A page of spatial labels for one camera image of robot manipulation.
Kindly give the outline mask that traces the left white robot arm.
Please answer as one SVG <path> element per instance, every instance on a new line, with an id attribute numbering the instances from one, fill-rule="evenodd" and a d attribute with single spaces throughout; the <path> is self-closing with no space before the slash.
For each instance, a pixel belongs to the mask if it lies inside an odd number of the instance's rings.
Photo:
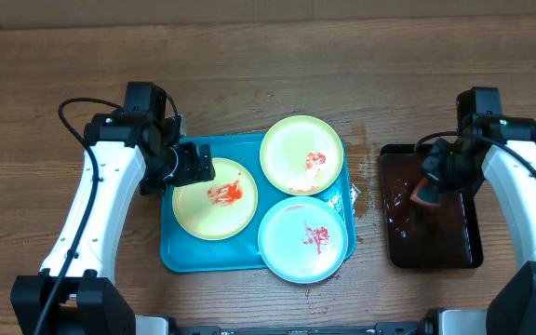
<path id="1" fill-rule="evenodd" d="M 154 83 L 130 82 L 123 104 L 72 133 L 85 152 L 69 214 L 38 274 L 18 276 L 10 293 L 23 333 L 178 333 L 167 317 L 136 315 L 114 284 L 134 194 L 215 177 L 208 145 L 182 141 L 182 115 L 166 115 L 174 106 Z"/>

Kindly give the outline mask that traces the yellow plate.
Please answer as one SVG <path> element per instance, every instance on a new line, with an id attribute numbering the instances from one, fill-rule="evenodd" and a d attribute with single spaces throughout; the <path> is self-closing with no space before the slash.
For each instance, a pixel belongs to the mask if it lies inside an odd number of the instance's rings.
<path id="1" fill-rule="evenodd" d="M 253 219 L 259 191 L 249 171 L 227 158 L 212 160 L 212 181 L 177 187 L 172 209 L 187 233 L 204 240 L 222 240 L 241 231 Z"/>
<path id="2" fill-rule="evenodd" d="M 286 194 L 313 195 L 326 190 L 338 179 L 343 161 L 339 135 L 328 123 L 309 115 L 278 121 L 261 141 L 261 170 Z"/>

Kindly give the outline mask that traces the teal plastic tray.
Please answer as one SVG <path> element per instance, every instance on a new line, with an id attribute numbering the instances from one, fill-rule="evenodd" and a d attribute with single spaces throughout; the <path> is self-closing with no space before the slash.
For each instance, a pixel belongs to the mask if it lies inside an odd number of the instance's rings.
<path id="1" fill-rule="evenodd" d="M 187 233 L 173 211 L 173 190 L 162 196 L 160 257 L 176 273 L 196 273 L 259 269 L 265 266 L 258 248 L 261 219 L 277 202 L 288 197 L 264 176 L 260 164 L 262 132 L 248 134 L 190 137 L 199 145 L 210 146 L 214 157 L 234 160 L 251 173 L 259 190 L 259 205 L 242 232 L 218 241 L 207 241 Z"/>

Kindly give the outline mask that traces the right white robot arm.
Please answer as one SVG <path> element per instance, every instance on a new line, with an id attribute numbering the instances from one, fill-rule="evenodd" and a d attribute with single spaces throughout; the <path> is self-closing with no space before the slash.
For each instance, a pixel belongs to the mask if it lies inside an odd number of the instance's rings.
<path id="1" fill-rule="evenodd" d="M 433 146 L 410 199 L 438 206 L 443 193 L 475 194 L 487 181 L 516 252 L 517 272 L 487 309 L 439 310 L 430 334 L 536 334 L 536 121 L 503 115 L 495 87 L 472 87 L 456 99 L 458 127 L 429 135 Z"/>

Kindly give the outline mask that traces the orange and green sponge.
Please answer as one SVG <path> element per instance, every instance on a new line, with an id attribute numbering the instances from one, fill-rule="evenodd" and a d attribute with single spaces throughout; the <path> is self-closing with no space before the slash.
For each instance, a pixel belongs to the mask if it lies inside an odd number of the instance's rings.
<path id="1" fill-rule="evenodd" d="M 439 191 L 437 186 L 427 178 L 422 178 L 409 198 L 413 203 L 423 207 L 439 206 Z"/>

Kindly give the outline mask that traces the light blue plate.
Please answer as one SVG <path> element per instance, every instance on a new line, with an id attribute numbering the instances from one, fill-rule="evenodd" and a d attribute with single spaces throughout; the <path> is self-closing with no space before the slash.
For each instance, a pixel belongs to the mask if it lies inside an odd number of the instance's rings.
<path id="1" fill-rule="evenodd" d="M 313 284 L 334 275 L 348 248 L 346 225 L 336 210 L 311 196 L 292 196 L 262 218 L 261 257 L 277 276 L 295 284 Z"/>

